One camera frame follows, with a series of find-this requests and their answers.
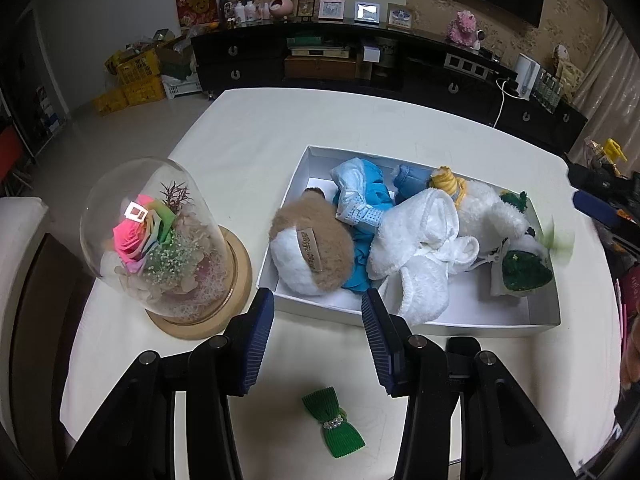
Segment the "white chair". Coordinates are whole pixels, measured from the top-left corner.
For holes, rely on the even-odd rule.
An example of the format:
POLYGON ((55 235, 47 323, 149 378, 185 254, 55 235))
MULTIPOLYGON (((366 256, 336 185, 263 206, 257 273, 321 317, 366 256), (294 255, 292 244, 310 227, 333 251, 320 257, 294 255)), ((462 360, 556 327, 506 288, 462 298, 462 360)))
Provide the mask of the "white chair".
POLYGON ((14 438, 10 410, 10 350, 26 274, 47 233, 49 208, 38 197, 2 197, 0 203, 1 423, 14 438))

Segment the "white appliance on cabinet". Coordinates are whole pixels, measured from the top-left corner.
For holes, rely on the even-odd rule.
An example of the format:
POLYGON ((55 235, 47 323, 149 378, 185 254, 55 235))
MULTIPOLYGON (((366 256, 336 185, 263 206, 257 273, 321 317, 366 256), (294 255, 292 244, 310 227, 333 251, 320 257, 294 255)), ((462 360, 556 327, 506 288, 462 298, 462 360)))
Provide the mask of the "white appliance on cabinet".
POLYGON ((540 64, 533 58, 520 53, 515 63, 516 91, 522 99, 528 100, 540 71, 540 64))

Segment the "light blue fabric bow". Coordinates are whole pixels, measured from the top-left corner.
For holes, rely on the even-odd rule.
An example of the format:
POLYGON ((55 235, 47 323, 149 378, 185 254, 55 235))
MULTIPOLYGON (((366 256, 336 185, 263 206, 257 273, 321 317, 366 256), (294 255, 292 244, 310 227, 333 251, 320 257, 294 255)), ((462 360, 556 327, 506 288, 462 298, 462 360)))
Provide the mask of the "light blue fabric bow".
POLYGON ((335 218, 360 231, 374 233, 384 212, 394 206, 380 168, 354 157, 334 167, 330 176, 337 186, 335 218))

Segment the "white towel with chain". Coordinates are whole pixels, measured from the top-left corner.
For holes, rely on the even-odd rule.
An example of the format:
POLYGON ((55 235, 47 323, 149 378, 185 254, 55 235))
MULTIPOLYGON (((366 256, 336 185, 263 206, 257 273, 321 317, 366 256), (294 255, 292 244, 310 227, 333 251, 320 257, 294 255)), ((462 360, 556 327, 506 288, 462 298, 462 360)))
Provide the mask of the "white towel with chain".
POLYGON ((505 238, 497 249, 478 258, 472 270, 489 266, 491 296, 524 297, 553 278, 547 263, 547 249, 525 234, 505 238))

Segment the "black tv cabinet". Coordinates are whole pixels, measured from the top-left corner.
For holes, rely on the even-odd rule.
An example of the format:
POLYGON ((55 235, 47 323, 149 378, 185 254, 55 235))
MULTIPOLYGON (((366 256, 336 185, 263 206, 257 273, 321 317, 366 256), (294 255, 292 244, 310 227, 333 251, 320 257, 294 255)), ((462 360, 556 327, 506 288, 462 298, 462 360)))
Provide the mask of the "black tv cabinet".
POLYGON ((380 96, 493 126, 567 154, 587 123, 567 102, 548 110, 515 92, 516 73, 427 32, 355 22, 218 28, 191 41, 202 89, 277 87, 380 96))

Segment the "yellow plastic crates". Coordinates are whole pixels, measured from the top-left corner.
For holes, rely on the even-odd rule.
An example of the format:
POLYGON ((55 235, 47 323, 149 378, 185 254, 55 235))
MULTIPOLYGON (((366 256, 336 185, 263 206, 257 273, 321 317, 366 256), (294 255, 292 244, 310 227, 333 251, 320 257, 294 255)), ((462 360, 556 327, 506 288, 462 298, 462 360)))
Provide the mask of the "yellow plastic crates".
POLYGON ((105 61, 104 66, 107 73, 115 77, 115 85, 92 101, 99 115, 166 98, 160 78, 160 59, 154 47, 118 50, 105 61))

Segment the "glass dome with flowers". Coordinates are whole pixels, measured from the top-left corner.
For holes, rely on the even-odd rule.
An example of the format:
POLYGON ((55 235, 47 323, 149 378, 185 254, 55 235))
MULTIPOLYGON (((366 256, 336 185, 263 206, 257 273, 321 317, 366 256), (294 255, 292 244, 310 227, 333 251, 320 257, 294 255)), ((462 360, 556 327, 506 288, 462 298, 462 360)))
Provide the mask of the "glass dome with flowers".
POLYGON ((250 296, 246 248, 171 159, 141 157, 108 170, 86 199, 79 241, 97 278, 179 339, 221 332, 250 296))

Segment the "dark green ribbed bow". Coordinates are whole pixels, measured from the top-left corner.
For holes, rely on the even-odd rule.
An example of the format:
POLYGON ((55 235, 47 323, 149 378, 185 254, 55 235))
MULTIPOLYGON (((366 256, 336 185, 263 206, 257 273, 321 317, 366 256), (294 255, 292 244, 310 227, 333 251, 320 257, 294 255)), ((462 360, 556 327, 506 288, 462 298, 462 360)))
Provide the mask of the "dark green ribbed bow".
POLYGON ((302 402, 307 413, 318 422, 322 440, 333 458, 349 456, 366 446, 341 408, 333 387, 308 393, 302 397, 302 402))

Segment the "turquoise braided scrunchie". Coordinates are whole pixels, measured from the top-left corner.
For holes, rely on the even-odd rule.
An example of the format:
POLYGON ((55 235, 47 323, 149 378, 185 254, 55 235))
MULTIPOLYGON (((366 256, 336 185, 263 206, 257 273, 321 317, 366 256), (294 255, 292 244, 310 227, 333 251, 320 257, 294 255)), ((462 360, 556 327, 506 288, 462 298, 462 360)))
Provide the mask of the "turquoise braided scrunchie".
MULTIPOLYGON (((394 206, 394 199, 384 183, 382 171, 367 159, 361 161, 364 177, 364 199, 367 204, 380 211, 389 210, 394 206)), ((354 226, 352 240, 354 241, 354 268, 349 280, 343 285, 344 289, 365 292, 371 281, 367 274, 367 261, 374 233, 354 226)))

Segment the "white cardboard box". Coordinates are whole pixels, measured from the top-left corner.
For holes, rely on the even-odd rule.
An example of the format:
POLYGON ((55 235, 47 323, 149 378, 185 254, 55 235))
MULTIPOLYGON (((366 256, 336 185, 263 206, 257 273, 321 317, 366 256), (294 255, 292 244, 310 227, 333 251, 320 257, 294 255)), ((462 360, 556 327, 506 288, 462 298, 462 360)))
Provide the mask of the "white cardboard box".
POLYGON ((525 193, 450 168, 310 146, 272 220, 258 282, 281 310, 358 325, 366 292, 436 335, 517 337, 560 322, 563 245, 525 193))

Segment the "light green fabric bow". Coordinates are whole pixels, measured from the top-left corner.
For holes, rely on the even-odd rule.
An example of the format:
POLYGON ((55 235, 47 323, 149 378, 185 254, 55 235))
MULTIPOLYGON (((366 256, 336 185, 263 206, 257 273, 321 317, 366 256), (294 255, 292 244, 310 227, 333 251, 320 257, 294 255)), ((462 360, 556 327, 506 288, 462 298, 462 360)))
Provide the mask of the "light green fabric bow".
POLYGON ((542 228, 541 244, 548 249, 550 258, 558 266, 567 266, 574 252, 575 234, 573 231, 559 229, 554 219, 551 219, 542 228))

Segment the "green white yellow pompom sock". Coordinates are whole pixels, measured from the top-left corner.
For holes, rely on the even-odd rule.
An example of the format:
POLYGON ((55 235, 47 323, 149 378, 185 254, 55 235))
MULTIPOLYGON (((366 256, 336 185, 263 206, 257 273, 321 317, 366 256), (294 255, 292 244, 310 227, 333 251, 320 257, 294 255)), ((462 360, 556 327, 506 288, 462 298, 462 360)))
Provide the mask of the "green white yellow pompom sock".
POLYGON ((525 192, 501 192, 494 226, 501 245, 491 266, 491 295, 523 297, 549 284, 553 278, 549 249, 541 244, 528 221, 525 192))

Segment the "brown white plush ball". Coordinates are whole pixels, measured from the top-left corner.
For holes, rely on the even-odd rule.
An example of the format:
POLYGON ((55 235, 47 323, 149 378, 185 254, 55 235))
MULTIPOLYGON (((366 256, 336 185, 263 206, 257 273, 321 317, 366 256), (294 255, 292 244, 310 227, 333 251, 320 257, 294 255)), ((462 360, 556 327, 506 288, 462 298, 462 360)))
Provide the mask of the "brown white plush ball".
POLYGON ((320 188, 306 188, 271 221, 269 249, 281 281, 296 294, 317 297, 352 276, 354 242, 320 188))

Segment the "picture frame with blue photo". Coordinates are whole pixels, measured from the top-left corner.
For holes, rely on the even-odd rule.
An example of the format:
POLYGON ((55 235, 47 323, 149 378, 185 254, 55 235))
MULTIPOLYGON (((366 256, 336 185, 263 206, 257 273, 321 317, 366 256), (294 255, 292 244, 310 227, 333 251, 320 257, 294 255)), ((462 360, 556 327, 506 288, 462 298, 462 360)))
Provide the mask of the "picture frame with blue photo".
POLYGON ((380 22, 381 6, 376 2, 356 1, 354 5, 354 21, 363 24, 377 25, 380 22))

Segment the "white fluffy towel bundle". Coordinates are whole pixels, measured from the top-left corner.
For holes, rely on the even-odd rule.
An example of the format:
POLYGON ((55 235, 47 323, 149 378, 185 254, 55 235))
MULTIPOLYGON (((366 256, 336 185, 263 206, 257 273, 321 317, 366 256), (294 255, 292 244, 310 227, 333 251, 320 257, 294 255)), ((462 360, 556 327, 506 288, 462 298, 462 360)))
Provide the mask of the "white fluffy towel bundle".
POLYGON ((384 212, 367 272, 390 312, 424 325, 448 308, 450 276, 469 270, 479 253, 475 237, 459 234, 454 201, 427 188, 384 212))

